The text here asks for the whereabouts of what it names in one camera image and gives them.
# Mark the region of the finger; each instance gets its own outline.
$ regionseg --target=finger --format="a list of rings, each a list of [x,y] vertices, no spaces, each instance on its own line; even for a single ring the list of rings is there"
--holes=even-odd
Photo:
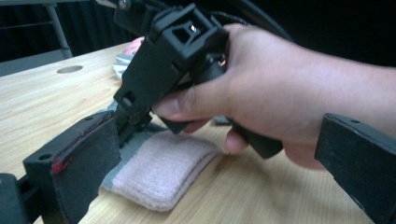
[[[222,76],[185,91],[171,93],[152,107],[159,117],[186,121],[227,116],[227,78]]]
[[[248,147],[248,142],[234,129],[225,138],[224,150],[230,154],[239,154]]]
[[[323,170],[323,165],[315,160],[315,145],[283,142],[285,153],[291,161],[305,168]]]
[[[198,129],[202,128],[202,126],[207,124],[208,121],[209,121],[209,119],[196,120],[196,121],[190,123],[186,128],[184,128],[183,132],[184,133],[194,133]]]

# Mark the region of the person's arm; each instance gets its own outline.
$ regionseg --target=person's arm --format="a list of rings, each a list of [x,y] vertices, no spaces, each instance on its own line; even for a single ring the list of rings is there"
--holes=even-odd
[[[325,113],[358,119],[396,137],[396,69],[340,59],[301,48],[264,30],[228,25],[224,76],[165,97],[154,112],[170,120],[198,120],[195,131],[214,116],[280,139],[296,163],[320,168],[314,160]],[[224,149],[247,146],[231,130]]]

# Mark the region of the light wood tabletop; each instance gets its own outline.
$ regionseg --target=light wood tabletop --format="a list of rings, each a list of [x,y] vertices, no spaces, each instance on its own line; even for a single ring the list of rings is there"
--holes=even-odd
[[[0,77],[0,173],[21,178],[25,174],[23,159],[80,119],[111,103],[120,87],[111,64],[124,47]],[[57,72],[74,65],[82,68],[72,73]],[[229,127],[207,124],[194,135],[221,148],[228,130]],[[263,160],[250,148],[239,156],[217,156],[170,212],[150,211],[99,189],[99,196],[80,223],[371,221],[328,172],[301,168],[283,152]]]

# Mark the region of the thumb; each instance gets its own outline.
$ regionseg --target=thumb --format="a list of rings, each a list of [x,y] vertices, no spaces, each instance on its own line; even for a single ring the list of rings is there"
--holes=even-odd
[[[174,121],[227,116],[226,76],[165,96],[152,107],[159,117]]]

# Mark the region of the folded cloth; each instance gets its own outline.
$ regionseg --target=folded cloth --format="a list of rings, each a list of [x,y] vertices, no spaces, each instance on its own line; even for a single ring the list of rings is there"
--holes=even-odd
[[[121,162],[102,187],[148,209],[168,211],[217,152],[209,141],[150,124],[120,149]]]

